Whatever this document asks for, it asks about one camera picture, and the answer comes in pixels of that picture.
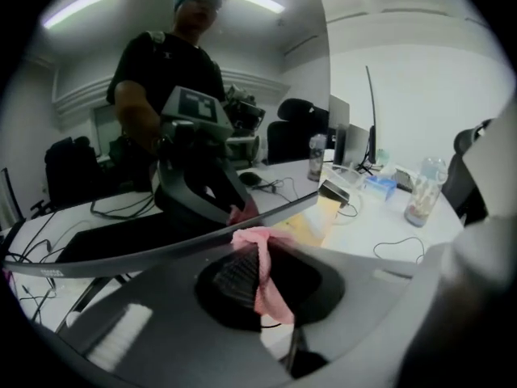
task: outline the computer mouse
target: computer mouse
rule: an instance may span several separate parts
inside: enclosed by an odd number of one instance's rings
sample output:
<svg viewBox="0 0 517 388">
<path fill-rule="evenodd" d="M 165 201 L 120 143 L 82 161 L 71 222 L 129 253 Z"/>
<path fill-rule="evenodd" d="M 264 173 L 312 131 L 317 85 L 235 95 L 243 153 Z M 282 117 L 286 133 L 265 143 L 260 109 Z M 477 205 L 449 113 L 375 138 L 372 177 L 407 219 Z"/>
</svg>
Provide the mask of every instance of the computer mouse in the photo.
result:
<svg viewBox="0 0 517 388">
<path fill-rule="evenodd" d="M 254 172 L 243 172 L 239 175 L 239 179 L 248 187 L 256 187 L 262 182 L 262 179 Z"/>
<path fill-rule="evenodd" d="M 282 242 L 270 239 L 271 279 L 294 313 L 296 325 L 326 318 L 343 298 L 345 282 L 331 266 Z M 220 324 L 261 331 L 254 311 L 259 286 L 259 253 L 250 244 L 209 264 L 198 276 L 195 294 L 201 307 Z"/>
</svg>

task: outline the pink towel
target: pink towel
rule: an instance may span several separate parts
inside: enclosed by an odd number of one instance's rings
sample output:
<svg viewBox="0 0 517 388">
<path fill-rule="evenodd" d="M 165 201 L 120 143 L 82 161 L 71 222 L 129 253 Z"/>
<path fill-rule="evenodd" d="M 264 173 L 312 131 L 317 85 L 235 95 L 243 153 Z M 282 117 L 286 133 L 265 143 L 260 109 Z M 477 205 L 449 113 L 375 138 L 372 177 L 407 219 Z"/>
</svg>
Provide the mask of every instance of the pink towel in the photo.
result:
<svg viewBox="0 0 517 388">
<path fill-rule="evenodd" d="M 294 315 L 285 303 L 270 277 L 271 257 L 267 250 L 267 240 L 270 237 L 292 240 L 290 234 L 267 227 L 253 227 L 237 230 L 233 233 L 233 248 L 239 250 L 249 243 L 258 246 L 258 288 L 255 295 L 255 312 L 260 315 L 269 314 L 281 323 L 294 323 Z"/>
</svg>

